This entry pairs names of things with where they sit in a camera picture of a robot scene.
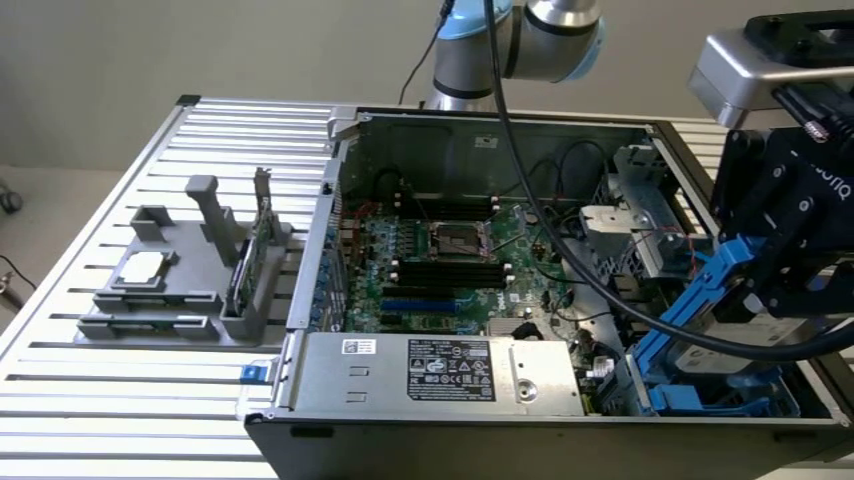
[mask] wire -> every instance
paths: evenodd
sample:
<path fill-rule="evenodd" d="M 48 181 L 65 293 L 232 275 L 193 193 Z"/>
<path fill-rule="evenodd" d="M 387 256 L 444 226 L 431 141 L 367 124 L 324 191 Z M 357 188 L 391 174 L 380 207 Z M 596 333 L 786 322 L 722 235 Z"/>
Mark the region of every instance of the wire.
<path fill-rule="evenodd" d="M 735 357 L 742 357 L 750 360 L 764 362 L 790 362 L 796 360 L 806 360 L 817 356 L 838 352 L 839 350 L 854 345 L 854 324 L 838 330 L 834 330 L 830 333 L 813 337 L 811 340 L 807 340 L 803 343 L 772 347 L 760 347 L 756 345 L 731 342 L 716 337 L 710 337 L 670 324 L 658 317 L 650 316 L 630 304 L 627 304 L 622 300 L 622 298 L 619 298 L 619 295 L 602 284 L 595 273 L 590 271 L 584 262 L 575 256 L 566 243 L 563 243 L 558 230 L 548 223 L 548 217 L 546 216 L 546 212 L 543 211 L 543 206 L 539 198 L 536 197 L 536 195 L 534 195 L 531 182 L 526 176 L 524 168 L 522 167 L 522 157 L 519 155 L 519 148 L 516 145 L 515 136 L 512 134 L 510 114 L 507 113 L 507 103 L 504 101 L 504 90 L 502 87 L 502 67 L 498 52 L 498 33 L 495 28 L 495 13 L 492 11 L 494 1 L 483 0 L 483 5 L 487 34 L 490 40 L 495 107 L 498 110 L 498 118 L 504 131 L 504 136 L 507 137 L 507 144 L 510 146 L 511 153 L 510 156 L 516 170 L 516 175 L 519 175 L 519 180 L 522 182 L 522 187 L 531 203 L 531 208 L 534 209 L 534 213 L 536 214 L 538 218 L 543 222 L 543 228 L 546 230 L 548 238 L 558 248 L 558 253 L 567 261 L 578 275 L 587 281 L 594 291 L 599 295 L 602 295 L 608 304 L 611 304 L 627 316 L 638 319 L 651 328 L 670 335 L 676 340 L 684 341 L 700 348 L 706 348 L 718 353 Z"/>
<path fill-rule="evenodd" d="M 539 274 L 543 277 L 546 277 L 548 280 L 551 280 L 552 282 L 567 283 L 567 284 L 574 284 L 574 285 L 586 285 L 587 284 L 587 282 L 584 282 L 582 280 L 570 280 L 568 278 L 555 277 L 554 275 L 551 275 L 548 272 L 546 272 L 543 270 L 543 267 L 539 266 L 539 262 L 536 261 L 536 259 L 534 259 L 532 263 L 534 263 L 534 268 L 536 269 Z"/>
<path fill-rule="evenodd" d="M 398 97 L 398 105 L 403 105 L 403 97 L 406 97 L 406 89 L 410 87 L 410 83 L 412 82 L 412 78 L 415 78 L 415 74 L 422 68 L 424 61 L 427 60 L 427 55 L 430 55 L 430 51 L 432 50 L 432 46 L 436 44 L 436 39 L 439 38 L 439 31 L 442 27 L 444 27 L 444 22 L 448 19 L 448 15 L 451 14 L 451 10 L 454 9 L 455 0 L 446 0 L 442 4 L 442 9 L 439 10 L 439 22 L 436 23 L 436 30 L 432 32 L 432 37 L 430 37 L 430 43 L 427 44 L 427 48 L 424 49 L 424 53 L 422 55 L 420 60 L 415 64 L 415 68 L 410 72 L 410 76 L 406 79 L 403 87 L 400 87 L 400 96 Z"/>
<path fill-rule="evenodd" d="M 604 317 L 606 315 L 611 315 L 611 311 L 606 311 L 606 312 L 599 312 L 595 315 L 590 315 L 588 317 L 583 317 L 583 318 L 564 318 L 563 320 L 567 320 L 570 322 L 586 322 L 587 320 L 592 320 L 594 318 L 599 318 L 599 317 Z"/>
<path fill-rule="evenodd" d="M 572 142 L 566 147 L 566 149 L 563 150 L 563 155 L 560 155 L 560 162 L 558 163 L 558 180 L 555 182 L 555 191 L 559 192 L 560 194 L 564 193 L 564 191 L 563 191 L 563 164 L 566 162 L 566 157 L 568 157 L 570 153 L 572 152 L 572 150 L 575 150 L 582 145 L 590 145 L 599 152 L 599 158 L 602 159 L 602 170 L 603 170 L 603 173 L 608 172 L 608 156 L 604 154 L 604 150 L 602 149 L 602 146 L 599 146 L 599 144 L 596 142 L 594 142 L 592 140 L 579 140 L 576 142 Z"/>
<path fill-rule="evenodd" d="M 15 270 L 15 274 L 21 278 L 21 280 L 24 280 L 24 282 L 27 282 L 29 284 L 32 289 L 36 290 L 39 287 L 36 287 L 36 284 L 32 283 L 32 281 L 27 278 L 27 276 L 17 269 L 17 267 L 15 266 L 15 263 L 12 262 L 12 260 L 9 260 L 9 257 L 7 257 L 5 255 L 0 255 L 0 258 L 5 261 L 5 263 L 9 264 L 9 267 L 12 267 L 12 270 Z"/>
<path fill-rule="evenodd" d="M 539 265 L 539 262 L 536 261 L 536 257 L 534 256 L 534 245 L 536 244 L 536 241 L 539 240 L 539 236 L 542 234 L 543 234 L 543 229 L 540 228 L 539 232 L 536 232 L 536 235 L 534 235 L 534 239 L 531 240 L 530 252 L 531 252 L 531 263 L 534 264 L 534 268 L 536 269 L 539 274 L 543 277 L 546 277 L 548 280 L 551 280 L 552 282 L 584 285 L 587 282 L 582 282 L 580 280 L 570 280 L 568 278 L 555 277 L 546 270 L 543 270 L 543 267 Z"/>
<path fill-rule="evenodd" d="M 558 172 L 558 178 L 560 178 L 560 169 L 558 168 L 558 164 L 551 160 L 551 158 L 543 158 L 539 162 L 534 164 L 534 166 L 531 167 L 531 170 L 528 170 L 528 177 L 534 175 L 539 167 L 542 167 L 543 165 L 551 165 L 552 167 L 555 167 L 555 170 Z M 510 187 L 507 187 L 504 190 L 498 192 L 495 195 L 499 197 L 503 197 L 504 195 L 510 194 L 510 192 L 512 192 L 516 188 L 519 188 L 519 185 L 522 185 L 522 182 L 514 183 Z"/>
<path fill-rule="evenodd" d="M 383 179 L 386 175 L 391 173 L 395 174 L 395 176 L 398 177 L 398 181 L 400 181 L 400 179 L 403 178 L 403 174 L 400 173 L 400 169 L 395 165 L 380 168 L 373 174 L 373 182 L 371 183 L 371 197 L 369 197 L 371 200 L 373 201 L 379 200 L 379 197 L 376 196 L 376 190 L 379 189 L 379 181 Z"/>

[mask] blue tab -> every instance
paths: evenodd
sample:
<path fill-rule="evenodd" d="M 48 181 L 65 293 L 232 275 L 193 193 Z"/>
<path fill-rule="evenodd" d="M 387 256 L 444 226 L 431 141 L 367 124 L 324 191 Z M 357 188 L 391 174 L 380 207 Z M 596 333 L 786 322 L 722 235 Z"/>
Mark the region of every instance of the blue tab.
<path fill-rule="evenodd" d="M 243 385 L 267 384 L 267 367 L 260 365 L 244 365 L 240 370 L 240 383 Z"/>

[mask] warning label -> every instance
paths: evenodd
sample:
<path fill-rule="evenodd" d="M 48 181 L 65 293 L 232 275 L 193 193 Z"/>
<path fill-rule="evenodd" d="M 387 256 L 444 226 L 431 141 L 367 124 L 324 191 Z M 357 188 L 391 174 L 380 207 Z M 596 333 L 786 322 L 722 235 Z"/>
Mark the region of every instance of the warning label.
<path fill-rule="evenodd" d="M 490 342 L 410 340 L 407 394 L 412 400 L 494 402 Z"/>

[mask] aluminum slotted surface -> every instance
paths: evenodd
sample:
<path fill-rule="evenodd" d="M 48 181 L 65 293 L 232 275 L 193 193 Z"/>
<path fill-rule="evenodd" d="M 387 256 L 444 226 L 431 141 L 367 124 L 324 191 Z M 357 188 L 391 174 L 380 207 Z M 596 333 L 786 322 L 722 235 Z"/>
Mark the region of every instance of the aluminum slotted surface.
<path fill-rule="evenodd" d="M 329 111 L 225 99 L 175 108 L 0 338 L 0 477 L 275 478 L 235 419 L 237 377 L 244 364 L 279 351 L 329 159 Z M 692 120 L 674 127 L 714 178 L 724 130 Z M 133 238 L 135 208 L 165 205 L 175 219 L 200 220 L 183 189 L 191 175 L 211 174 L 220 203 L 249 221 L 256 166 L 271 169 L 273 208 L 296 229 L 264 344 L 240 351 L 75 347 L 76 316 Z M 269 387 L 251 387 L 251 396 L 268 394 Z"/>

